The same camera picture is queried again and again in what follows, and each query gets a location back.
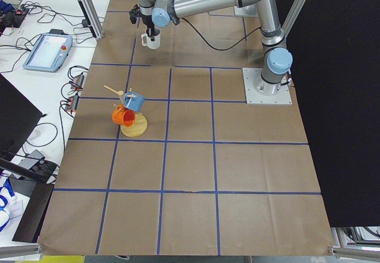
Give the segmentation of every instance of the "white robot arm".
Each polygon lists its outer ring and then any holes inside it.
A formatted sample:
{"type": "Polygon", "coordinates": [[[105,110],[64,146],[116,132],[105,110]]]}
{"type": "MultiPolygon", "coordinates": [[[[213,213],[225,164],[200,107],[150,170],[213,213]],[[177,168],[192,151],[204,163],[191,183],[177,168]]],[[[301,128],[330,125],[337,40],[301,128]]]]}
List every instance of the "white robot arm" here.
{"type": "Polygon", "coordinates": [[[284,74],[293,58],[286,50],[284,31],[278,20],[276,0],[138,0],[130,12],[131,21],[141,17],[147,25],[147,34],[154,39],[154,26],[166,27],[170,21],[179,24],[180,18],[227,7],[245,7],[256,4],[261,23],[261,41],[264,48],[264,68],[255,80],[255,88],[264,95],[274,95],[281,86],[284,74]]]}

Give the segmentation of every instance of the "white mug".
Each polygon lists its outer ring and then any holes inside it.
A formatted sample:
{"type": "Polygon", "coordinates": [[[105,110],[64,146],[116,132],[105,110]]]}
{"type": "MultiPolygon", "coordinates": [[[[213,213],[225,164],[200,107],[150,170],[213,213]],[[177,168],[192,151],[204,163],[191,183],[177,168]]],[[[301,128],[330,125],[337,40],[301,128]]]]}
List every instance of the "white mug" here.
{"type": "Polygon", "coordinates": [[[150,49],[157,49],[161,45],[161,32],[158,28],[154,28],[154,41],[152,41],[146,33],[141,35],[141,44],[148,46],[150,49]]]}

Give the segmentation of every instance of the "blue mug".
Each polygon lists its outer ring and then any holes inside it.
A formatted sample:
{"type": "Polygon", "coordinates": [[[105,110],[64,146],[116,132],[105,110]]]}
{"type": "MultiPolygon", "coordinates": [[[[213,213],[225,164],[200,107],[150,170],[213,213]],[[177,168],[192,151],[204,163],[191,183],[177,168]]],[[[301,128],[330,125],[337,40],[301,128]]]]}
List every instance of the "blue mug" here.
{"type": "Polygon", "coordinates": [[[124,107],[134,112],[139,112],[144,104],[145,97],[129,91],[123,95],[124,107]]]}

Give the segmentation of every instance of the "orange mug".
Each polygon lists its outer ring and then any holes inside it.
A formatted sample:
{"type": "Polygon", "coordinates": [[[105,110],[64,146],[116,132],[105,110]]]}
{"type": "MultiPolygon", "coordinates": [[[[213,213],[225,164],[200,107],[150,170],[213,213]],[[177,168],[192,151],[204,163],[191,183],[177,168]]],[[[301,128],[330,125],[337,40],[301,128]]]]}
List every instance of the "orange mug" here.
{"type": "Polygon", "coordinates": [[[133,126],[135,123],[135,112],[126,109],[120,104],[112,113],[112,121],[118,125],[133,126]]]}

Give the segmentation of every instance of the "blue joint cap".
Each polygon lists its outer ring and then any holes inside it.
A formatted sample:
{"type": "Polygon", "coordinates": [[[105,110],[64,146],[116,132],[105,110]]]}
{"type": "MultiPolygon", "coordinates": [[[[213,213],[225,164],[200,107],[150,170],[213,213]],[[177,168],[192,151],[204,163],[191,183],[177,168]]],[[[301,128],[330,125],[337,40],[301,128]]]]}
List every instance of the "blue joint cap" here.
{"type": "Polygon", "coordinates": [[[278,47],[269,53],[267,63],[273,73],[285,74],[293,63],[293,56],[287,49],[278,47]]]}
{"type": "Polygon", "coordinates": [[[152,11],[152,21],[157,27],[167,27],[170,23],[170,16],[165,10],[154,8],[152,11]]]}

